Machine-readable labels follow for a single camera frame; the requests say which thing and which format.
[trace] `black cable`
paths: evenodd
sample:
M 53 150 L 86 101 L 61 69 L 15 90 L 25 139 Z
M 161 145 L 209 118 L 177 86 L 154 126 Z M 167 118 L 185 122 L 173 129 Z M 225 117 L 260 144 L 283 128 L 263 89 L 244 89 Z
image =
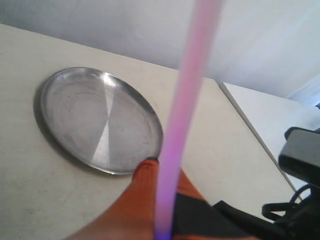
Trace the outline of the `black cable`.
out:
M 300 187 L 292 196 L 292 198 L 290 199 L 289 203 L 293 204 L 296 202 L 296 200 L 298 199 L 298 197 L 307 189 L 310 189 L 311 184 L 306 184 L 302 187 Z

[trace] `table surface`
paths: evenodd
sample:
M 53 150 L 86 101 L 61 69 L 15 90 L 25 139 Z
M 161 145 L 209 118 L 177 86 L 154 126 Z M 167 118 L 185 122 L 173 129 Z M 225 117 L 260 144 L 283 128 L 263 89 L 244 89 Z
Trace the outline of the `table surface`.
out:
M 320 128 L 320 110 L 315 106 L 229 83 L 220 87 L 276 164 L 290 127 Z M 290 175 L 287 178 L 295 189 L 306 184 Z
M 2 240 L 61 239 L 102 213 L 131 180 L 68 160 L 40 131 L 37 88 L 69 67 L 128 82 L 166 127 L 177 70 L 0 24 Z M 204 80 L 182 167 L 209 203 L 224 200 L 256 216 L 263 204 L 294 193 L 212 79 Z

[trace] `black device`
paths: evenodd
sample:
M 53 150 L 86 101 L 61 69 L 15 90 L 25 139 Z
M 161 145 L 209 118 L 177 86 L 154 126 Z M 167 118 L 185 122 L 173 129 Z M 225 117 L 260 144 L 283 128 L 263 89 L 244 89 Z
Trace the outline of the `black device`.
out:
M 262 215 L 284 230 L 289 239 L 320 239 L 320 132 L 291 127 L 285 133 L 286 144 L 279 155 L 279 167 L 285 173 L 307 182 L 285 203 L 269 203 Z M 310 194 L 299 199 L 310 189 Z

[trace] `glowing rod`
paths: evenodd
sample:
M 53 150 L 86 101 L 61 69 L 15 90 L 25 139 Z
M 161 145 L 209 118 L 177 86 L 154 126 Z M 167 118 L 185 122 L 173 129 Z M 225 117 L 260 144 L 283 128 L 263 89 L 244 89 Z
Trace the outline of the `glowing rod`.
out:
M 154 226 L 156 240 L 171 239 L 181 158 L 221 6 L 220 0 L 196 1 L 159 158 Z

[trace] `metal plate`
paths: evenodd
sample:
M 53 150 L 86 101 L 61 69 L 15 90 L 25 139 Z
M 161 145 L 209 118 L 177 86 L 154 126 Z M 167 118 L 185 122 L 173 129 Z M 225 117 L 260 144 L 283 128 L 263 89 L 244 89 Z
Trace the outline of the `metal plate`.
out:
M 57 72 L 42 90 L 40 109 L 57 141 L 93 168 L 131 174 L 160 154 L 163 131 L 155 111 L 109 73 L 86 67 Z

